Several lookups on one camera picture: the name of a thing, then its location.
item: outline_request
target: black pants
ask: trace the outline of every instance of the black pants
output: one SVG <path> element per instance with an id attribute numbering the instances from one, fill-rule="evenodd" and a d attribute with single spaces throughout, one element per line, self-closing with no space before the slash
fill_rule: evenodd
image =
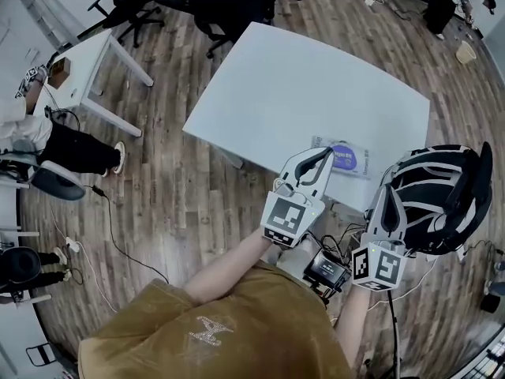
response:
<path id="1" fill-rule="evenodd" d="M 60 262 L 59 257 L 54 253 L 38 253 L 40 258 L 40 264 L 49 265 L 57 264 Z M 52 285 L 53 283 L 62 282 L 65 274 L 63 272 L 46 272 L 40 273 L 33 280 L 29 280 L 23 283 L 8 283 L 0 289 L 2 293 L 13 293 L 18 291 L 28 291 L 30 289 L 35 289 L 36 287 L 46 287 L 47 285 Z"/>
<path id="2" fill-rule="evenodd" d="M 46 148 L 38 161 L 50 160 L 74 173 L 103 174 L 119 165 L 121 154 L 87 133 L 53 122 Z"/>
<path id="3" fill-rule="evenodd" d="M 456 7 L 452 0 L 429 0 L 425 12 L 428 29 L 434 34 L 441 34 L 455 14 Z"/>

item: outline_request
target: white table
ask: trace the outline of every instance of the white table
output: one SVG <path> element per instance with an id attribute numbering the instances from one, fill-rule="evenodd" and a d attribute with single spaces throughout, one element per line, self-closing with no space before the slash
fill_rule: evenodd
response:
<path id="1" fill-rule="evenodd" d="M 68 49 L 67 52 L 60 54 L 54 61 L 56 62 L 61 58 L 68 58 L 70 60 L 69 77 L 58 89 L 52 88 L 47 82 L 44 85 L 49 89 L 58 107 L 72 108 L 82 104 L 93 114 L 131 133 L 133 136 L 139 137 L 142 135 L 140 129 L 88 98 L 89 92 L 94 91 L 93 81 L 109 47 L 132 70 L 133 74 L 137 75 L 147 86 L 151 87 L 154 84 L 154 81 L 148 74 L 144 72 L 125 48 L 112 36 L 112 31 L 109 29 L 86 39 L 84 42 Z M 37 101 L 35 115 L 42 115 L 46 105 L 56 109 L 52 98 L 44 88 Z"/>
<path id="2" fill-rule="evenodd" d="M 384 71 L 305 36 L 251 23 L 200 97 L 183 130 L 233 162 L 279 173 L 312 136 L 373 150 L 383 172 L 423 148 L 429 101 Z M 326 195 L 363 212 L 371 181 L 333 172 Z"/>

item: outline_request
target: foot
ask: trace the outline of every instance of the foot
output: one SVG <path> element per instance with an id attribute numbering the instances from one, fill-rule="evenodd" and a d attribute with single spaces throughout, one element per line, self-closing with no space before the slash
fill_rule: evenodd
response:
<path id="1" fill-rule="evenodd" d="M 489 287 L 491 286 L 492 281 L 486 281 L 484 284 L 484 295 L 489 295 Z"/>
<path id="2" fill-rule="evenodd" d="M 70 278 L 72 278 L 72 271 L 67 269 L 65 271 L 65 276 L 63 277 L 63 282 L 68 282 L 70 280 Z"/>
<path id="3" fill-rule="evenodd" d="M 58 258 L 60 259 L 59 262 L 61 265 L 68 264 L 69 261 L 66 259 L 66 255 L 62 252 L 62 249 L 60 249 L 59 247 L 56 247 L 56 248 L 54 248 L 53 253 L 58 256 Z"/>
<path id="4" fill-rule="evenodd" d="M 115 168 L 112 169 L 114 174 L 119 174 L 123 171 L 123 167 L 125 166 L 125 160 L 126 160 L 126 148 L 125 144 L 123 142 L 118 142 L 114 148 L 121 153 L 121 158 L 119 160 L 119 165 Z"/>

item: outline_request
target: purple label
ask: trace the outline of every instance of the purple label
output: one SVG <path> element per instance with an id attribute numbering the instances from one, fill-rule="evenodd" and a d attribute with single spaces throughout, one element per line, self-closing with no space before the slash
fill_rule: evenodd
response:
<path id="1" fill-rule="evenodd" d="M 342 168 L 344 170 L 353 170 L 356 167 L 356 156 L 351 148 L 342 144 L 337 144 L 333 146 L 333 152 L 335 152 L 333 167 Z"/>

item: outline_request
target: helmet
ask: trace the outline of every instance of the helmet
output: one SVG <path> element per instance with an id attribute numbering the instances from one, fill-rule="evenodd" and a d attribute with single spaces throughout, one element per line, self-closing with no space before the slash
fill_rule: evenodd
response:
<path id="1" fill-rule="evenodd" d="M 406 248 L 441 255 L 456 251 L 479 227 L 492 199 L 492 150 L 478 155 L 458 144 L 409 152 L 390 170 L 389 183 L 406 211 Z"/>

